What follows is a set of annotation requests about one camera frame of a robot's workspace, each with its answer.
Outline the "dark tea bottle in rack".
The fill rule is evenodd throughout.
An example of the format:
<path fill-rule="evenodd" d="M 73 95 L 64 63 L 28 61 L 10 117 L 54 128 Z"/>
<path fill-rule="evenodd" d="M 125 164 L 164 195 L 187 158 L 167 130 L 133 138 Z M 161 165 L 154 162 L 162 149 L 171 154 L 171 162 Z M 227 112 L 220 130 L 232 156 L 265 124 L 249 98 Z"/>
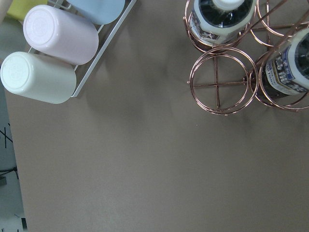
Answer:
<path fill-rule="evenodd" d="M 262 68 L 264 90 L 272 99 L 309 91 L 309 30 L 298 31 Z"/>

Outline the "pink cup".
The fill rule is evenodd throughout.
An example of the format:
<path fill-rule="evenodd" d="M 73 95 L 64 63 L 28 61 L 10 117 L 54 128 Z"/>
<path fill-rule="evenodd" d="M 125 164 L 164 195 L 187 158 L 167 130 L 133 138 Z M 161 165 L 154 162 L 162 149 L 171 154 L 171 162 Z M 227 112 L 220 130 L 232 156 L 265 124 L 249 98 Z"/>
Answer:
<path fill-rule="evenodd" d="M 28 11 L 23 32 L 31 47 L 72 65 L 88 63 L 98 49 L 98 32 L 91 21 L 48 5 Z"/>

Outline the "white cup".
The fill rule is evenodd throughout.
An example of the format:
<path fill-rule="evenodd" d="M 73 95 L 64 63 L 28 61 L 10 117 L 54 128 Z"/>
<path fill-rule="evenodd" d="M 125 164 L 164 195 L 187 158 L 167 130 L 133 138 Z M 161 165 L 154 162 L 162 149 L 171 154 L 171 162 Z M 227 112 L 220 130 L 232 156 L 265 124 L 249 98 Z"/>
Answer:
<path fill-rule="evenodd" d="M 0 79 L 13 94 L 52 104 L 67 101 L 76 87 L 76 75 L 71 65 L 26 52 L 14 52 L 5 58 Z"/>

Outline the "yellow cup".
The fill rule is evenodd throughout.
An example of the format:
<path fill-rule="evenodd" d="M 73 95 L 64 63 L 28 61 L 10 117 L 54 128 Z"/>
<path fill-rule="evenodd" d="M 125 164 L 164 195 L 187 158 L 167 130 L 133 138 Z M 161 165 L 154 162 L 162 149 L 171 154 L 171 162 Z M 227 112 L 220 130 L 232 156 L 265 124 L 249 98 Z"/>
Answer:
<path fill-rule="evenodd" d="M 29 10 L 37 5 L 46 5 L 48 0 L 13 0 L 7 15 L 17 20 L 24 20 Z"/>

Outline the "blue cup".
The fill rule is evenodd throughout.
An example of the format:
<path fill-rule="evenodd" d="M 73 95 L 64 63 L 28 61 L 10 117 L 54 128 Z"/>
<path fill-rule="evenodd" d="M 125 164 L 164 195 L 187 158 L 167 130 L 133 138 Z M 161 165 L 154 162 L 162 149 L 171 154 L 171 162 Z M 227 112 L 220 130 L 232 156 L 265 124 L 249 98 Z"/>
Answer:
<path fill-rule="evenodd" d="M 98 25 L 106 25 L 118 18 L 125 0 L 68 0 L 85 18 Z"/>

